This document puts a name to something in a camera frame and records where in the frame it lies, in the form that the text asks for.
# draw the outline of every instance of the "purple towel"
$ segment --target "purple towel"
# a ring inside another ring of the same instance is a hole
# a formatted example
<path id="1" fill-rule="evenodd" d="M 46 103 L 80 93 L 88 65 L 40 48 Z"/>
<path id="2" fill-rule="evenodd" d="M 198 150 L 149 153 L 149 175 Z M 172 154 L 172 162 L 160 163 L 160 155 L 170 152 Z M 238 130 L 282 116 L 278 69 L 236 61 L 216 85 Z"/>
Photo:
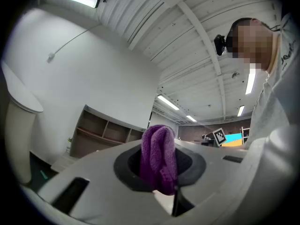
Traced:
<path id="1" fill-rule="evenodd" d="M 142 136 L 140 177 L 165 195 L 177 182 L 174 131 L 164 125 L 149 127 Z"/>

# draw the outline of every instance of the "wooden shelf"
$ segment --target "wooden shelf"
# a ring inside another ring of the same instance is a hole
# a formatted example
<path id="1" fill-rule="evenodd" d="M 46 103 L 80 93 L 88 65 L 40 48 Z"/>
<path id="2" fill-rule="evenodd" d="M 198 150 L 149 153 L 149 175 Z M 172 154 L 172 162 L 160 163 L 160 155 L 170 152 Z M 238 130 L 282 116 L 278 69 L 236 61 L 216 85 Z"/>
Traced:
<path id="1" fill-rule="evenodd" d="M 82 158 L 98 150 L 139 140 L 142 135 L 142 128 L 110 118 L 85 105 L 74 130 L 70 155 Z"/>
<path id="2" fill-rule="evenodd" d="M 107 141 L 107 142 L 111 142 L 111 143 L 114 143 L 116 145 L 123 144 L 123 142 L 119 142 L 119 141 L 116 141 L 116 140 L 113 140 L 113 139 L 108 139 L 108 138 L 102 137 L 99 134 L 88 131 L 88 130 L 82 128 L 82 127 L 77 127 L 77 130 L 81 131 L 82 133 L 84 133 L 84 134 L 86 134 L 90 137 L 93 137 L 93 138 L 96 138 L 96 139 L 99 139 L 99 140 L 104 140 L 104 141 Z"/>

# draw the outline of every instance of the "ceiling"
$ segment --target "ceiling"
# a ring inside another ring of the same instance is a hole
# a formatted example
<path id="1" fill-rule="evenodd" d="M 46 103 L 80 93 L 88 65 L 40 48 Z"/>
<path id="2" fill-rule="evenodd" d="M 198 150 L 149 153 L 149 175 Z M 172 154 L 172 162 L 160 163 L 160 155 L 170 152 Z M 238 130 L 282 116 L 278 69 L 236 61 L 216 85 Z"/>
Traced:
<path id="1" fill-rule="evenodd" d="M 45 1 L 101 22 L 162 70 L 157 94 L 180 110 L 156 98 L 152 110 L 157 114 L 181 125 L 251 116 L 266 73 L 256 73 L 252 93 L 245 95 L 248 73 L 226 51 L 217 56 L 213 39 L 217 34 L 226 36 L 241 17 L 276 26 L 279 18 L 272 0 L 101 0 L 96 9 L 69 0 Z M 240 75 L 232 78 L 234 72 Z M 241 105 L 244 113 L 237 117 Z"/>

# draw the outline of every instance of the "floor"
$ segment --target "floor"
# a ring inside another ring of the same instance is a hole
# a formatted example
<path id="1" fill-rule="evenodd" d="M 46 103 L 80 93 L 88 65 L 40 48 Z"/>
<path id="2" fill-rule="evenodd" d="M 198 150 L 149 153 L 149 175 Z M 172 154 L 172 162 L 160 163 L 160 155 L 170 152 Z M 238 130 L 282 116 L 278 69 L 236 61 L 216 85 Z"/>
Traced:
<path id="1" fill-rule="evenodd" d="M 50 165 L 30 153 L 31 182 L 27 185 L 34 192 L 38 190 L 57 173 Z"/>

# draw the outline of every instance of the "white pillar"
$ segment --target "white pillar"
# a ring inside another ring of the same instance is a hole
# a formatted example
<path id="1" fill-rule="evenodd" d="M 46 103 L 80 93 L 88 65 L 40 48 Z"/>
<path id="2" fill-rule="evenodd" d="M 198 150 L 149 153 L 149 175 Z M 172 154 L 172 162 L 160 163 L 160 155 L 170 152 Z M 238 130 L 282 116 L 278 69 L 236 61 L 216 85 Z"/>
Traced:
<path id="1" fill-rule="evenodd" d="M 17 180 L 26 184 L 31 180 L 30 142 L 36 113 L 28 112 L 10 100 L 5 122 L 7 157 Z"/>

